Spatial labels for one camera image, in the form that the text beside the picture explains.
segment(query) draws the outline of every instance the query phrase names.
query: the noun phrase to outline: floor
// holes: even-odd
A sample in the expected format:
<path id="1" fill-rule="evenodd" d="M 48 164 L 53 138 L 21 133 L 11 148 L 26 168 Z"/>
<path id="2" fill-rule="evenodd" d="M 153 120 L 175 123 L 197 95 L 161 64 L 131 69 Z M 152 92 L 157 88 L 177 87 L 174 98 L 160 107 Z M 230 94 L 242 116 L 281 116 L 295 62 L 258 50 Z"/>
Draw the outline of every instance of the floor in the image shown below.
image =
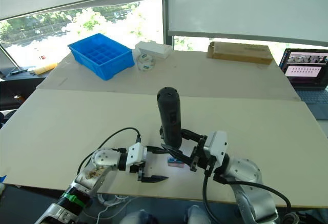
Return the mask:
<path id="1" fill-rule="evenodd" d="M 1 224 L 33 224 L 48 208 L 56 201 L 56 198 L 46 197 L 15 186 L 6 186 L 0 200 L 0 223 Z M 183 223 L 183 216 L 188 207 L 199 205 L 203 208 L 202 202 L 188 200 L 172 200 L 140 197 L 133 200 L 117 216 L 110 220 L 101 220 L 99 224 L 119 223 L 128 213 L 144 209 L 155 216 L 159 223 Z M 123 204 L 117 208 L 110 208 L 102 213 L 101 217 L 109 217 L 122 208 Z M 222 203 L 212 203 L 211 208 L 224 223 L 243 223 L 240 217 L 235 213 L 236 205 L 227 205 Z M 97 199 L 93 201 L 90 207 L 85 208 L 85 212 L 91 216 L 97 216 L 98 212 L 104 207 Z M 96 219 L 80 214 L 80 221 L 88 224 L 96 223 Z"/>

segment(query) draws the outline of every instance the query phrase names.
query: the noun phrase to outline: blue storage bin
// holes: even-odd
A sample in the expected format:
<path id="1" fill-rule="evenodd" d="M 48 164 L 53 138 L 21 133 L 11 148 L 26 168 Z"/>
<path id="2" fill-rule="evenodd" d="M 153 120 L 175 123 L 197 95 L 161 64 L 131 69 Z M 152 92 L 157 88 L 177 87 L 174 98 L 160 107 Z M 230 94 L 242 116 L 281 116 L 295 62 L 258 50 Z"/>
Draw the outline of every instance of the blue storage bin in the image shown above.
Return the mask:
<path id="1" fill-rule="evenodd" d="M 103 80 L 134 65 L 132 50 L 98 33 L 68 45 L 77 62 Z"/>

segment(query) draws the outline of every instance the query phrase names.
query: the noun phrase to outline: cardboard box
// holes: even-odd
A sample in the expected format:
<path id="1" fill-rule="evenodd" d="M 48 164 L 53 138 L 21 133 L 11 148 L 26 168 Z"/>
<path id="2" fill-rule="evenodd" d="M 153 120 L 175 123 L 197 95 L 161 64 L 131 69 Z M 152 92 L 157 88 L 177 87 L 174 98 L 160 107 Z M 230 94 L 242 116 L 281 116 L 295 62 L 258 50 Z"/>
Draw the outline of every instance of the cardboard box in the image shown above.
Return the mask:
<path id="1" fill-rule="evenodd" d="M 269 65 L 273 59 L 268 46 L 211 42 L 207 57 Z"/>

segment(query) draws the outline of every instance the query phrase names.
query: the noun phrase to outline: white cable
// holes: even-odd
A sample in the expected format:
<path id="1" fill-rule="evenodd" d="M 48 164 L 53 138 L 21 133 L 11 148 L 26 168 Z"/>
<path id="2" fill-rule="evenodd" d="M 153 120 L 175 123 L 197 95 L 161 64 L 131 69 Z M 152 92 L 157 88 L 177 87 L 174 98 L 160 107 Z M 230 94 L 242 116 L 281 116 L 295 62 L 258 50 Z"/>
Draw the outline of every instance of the white cable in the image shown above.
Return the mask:
<path id="1" fill-rule="evenodd" d="M 97 220 L 97 223 L 98 223 L 98 220 L 109 220 L 109 219 L 112 219 L 112 218 L 114 218 L 116 215 L 118 215 L 129 203 L 131 203 L 133 200 L 135 200 L 135 199 L 137 199 L 138 197 L 135 197 L 135 198 L 132 198 L 132 199 L 130 199 L 129 201 L 127 201 L 123 206 L 122 206 L 122 208 L 119 210 L 119 211 L 117 211 L 114 215 L 112 215 L 112 216 L 110 216 L 110 217 L 106 217 L 106 218 L 99 218 L 99 216 L 100 216 L 100 214 L 102 213 L 102 212 L 104 212 L 104 211 L 106 211 L 110 206 L 107 206 L 106 207 L 106 209 L 105 210 L 103 210 L 103 211 L 100 211 L 99 213 L 98 213 L 98 217 L 94 217 L 94 216 L 91 216 L 91 215 L 88 215 L 84 210 L 83 210 L 83 213 L 86 215 L 86 216 L 88 216 L 88 217 L 90 217 L 90 218 L 92 218 L 92 219 L 96 219 Z"/>
<path id="2" fill-rule="evenodd" d="M 129 196 L 126 196 L 126 197 L 120 197 L 120 196 L 117 196 L 117 195 L 115 195 L 115 197 L 116 197 L 117 199 L 120 199 L 120 200 L 125 200 L 125 199 L 129 198 Z"/>

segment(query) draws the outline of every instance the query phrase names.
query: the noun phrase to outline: white table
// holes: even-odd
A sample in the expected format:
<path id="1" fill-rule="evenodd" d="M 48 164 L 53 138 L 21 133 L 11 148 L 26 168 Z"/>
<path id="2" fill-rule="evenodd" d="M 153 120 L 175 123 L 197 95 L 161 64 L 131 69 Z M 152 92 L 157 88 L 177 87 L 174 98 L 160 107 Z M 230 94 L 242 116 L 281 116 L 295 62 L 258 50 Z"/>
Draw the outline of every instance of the white table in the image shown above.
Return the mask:
<path id="1" fill-rule="evenodd" d="M 173 86 L 179 86 L 183 128 L 199 134 L 213 130 L 227 131 L 228 154 L 253 160 L 262 171 L 264 183 L 285 194 L 293 206 L 327 207 L 325 194 L 322 193 L 328 180 L 325 173 L 325 165 L 328 165 L 326 136 L 305 103 L 295 97 L 294 90 L 288 85 L 286 77 L 280 75 L 280 70 L 275 65 L 259 67 L 255 64 L 248 66 L 246 63 L 210 60 L 205 64 L 211 68 L 208 71 L 213 74 L 221 71 L 220 75 L 205 75 L 205 70 L 202 73 L 203 79 L 213 82 L 206 85 L 199 76 L 196 77 L 199 83 L 192 78 L 188 79 L 189 82 L 184 79 L 178 82 L 178 74 L 186 78 L 197 76 L 195 73 L 199 69 L 195 67 L 198 63 L 193 54 L 184 52 L 180 56 L 183 55 L 194 59 L 191 60 L 193 68 L 186 69 L 187 60 L 181 57 L 176 59 L 177 71 L 174 72 L 173 61 L 168 59 L 166 63 L 158 63 L 149 73 L 139 73 L 132 68 L 107 82 L 82 66 L 72 67 L 71 71 L 67 67 L 59 68 L 0 130 L 0 175 L 8 175 L 8 184 L 66 189 L 84 156 L 118 129 L 135 126 L 142 133 L 144 145 L 159 146 L 162 141 L 158 134 L 160 117 L 156 94 L 157 87 L 159 89 L 165 84 L 159 86 L 157 76 L 160 76 L 159 79 L 165 79 L 168 85 L 174 84 L 174 80 L 176 85 Z M 225 73 L 232 70 L 239 73 L 235 76 L 235 82 Z M 57 83 L 56 87 L 56 81 L 59 81 L 60 74 L 64 75 L 64 71 L 72 73 L 72 76 L 67 75 L 65 81 L 61 85 Z M 272 75 L 280 84 L 270 84 L 265 77 L 267 75 Z M 125 83 L 122 87 L 119 80 Z M 217 89 L 207 91 L 207 87 L 216 85 L 219 86 Z M 237 92 L 230 91 L 229 85 Z M 276 92 L 265 91 L 266 85 Z M 250 97 L 250 93 L 257 99 L 245 98 Z M 128 147 L 134 141 L 135 133 L 129 131 L 108 141 L 107 146 Z M 193 142 L 184 141 L 181 149 L 189 155 L 194 145 Z M 146 174 L 165 175 L 169 179 L 146 184 L 137 182 L 135 174 L 111 173 L 100 191 L 202 199 L 203 171 L 198 169 L 193 173 L 188 167 L 168 167 L 167 157 L 150 154 Z M 208 196 L 209 200 L 214 201 L 235 201 L 229 186 L 212 180 L 209 181 Z M 278 197 L 274 198 L 276 204 L 284 204 Z"/>

